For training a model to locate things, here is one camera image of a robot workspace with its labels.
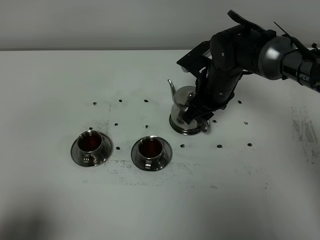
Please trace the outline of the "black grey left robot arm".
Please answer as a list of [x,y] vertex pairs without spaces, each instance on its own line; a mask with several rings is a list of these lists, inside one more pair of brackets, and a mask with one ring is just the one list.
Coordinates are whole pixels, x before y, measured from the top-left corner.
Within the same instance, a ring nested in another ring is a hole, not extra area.
[[237,25],[212,36],[211,59],[196,80],[195,95],[183,120],[208,120],[234,97],[245,74],[268,80],[292,79],[320,90],[320,51],[299,46],[296,38],[274,30],[257,31]]

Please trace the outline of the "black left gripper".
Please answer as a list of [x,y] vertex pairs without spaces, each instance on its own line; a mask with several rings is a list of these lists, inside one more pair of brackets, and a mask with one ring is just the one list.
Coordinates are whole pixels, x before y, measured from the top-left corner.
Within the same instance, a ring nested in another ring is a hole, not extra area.
[[265,45],[265,30],[235,26],[210,39],[210,60],[206,74],[198,79],[196,94],[183,120],[188,125],[208,121],[213,111],[230,99],[243,71],[260,75],[259,56]]

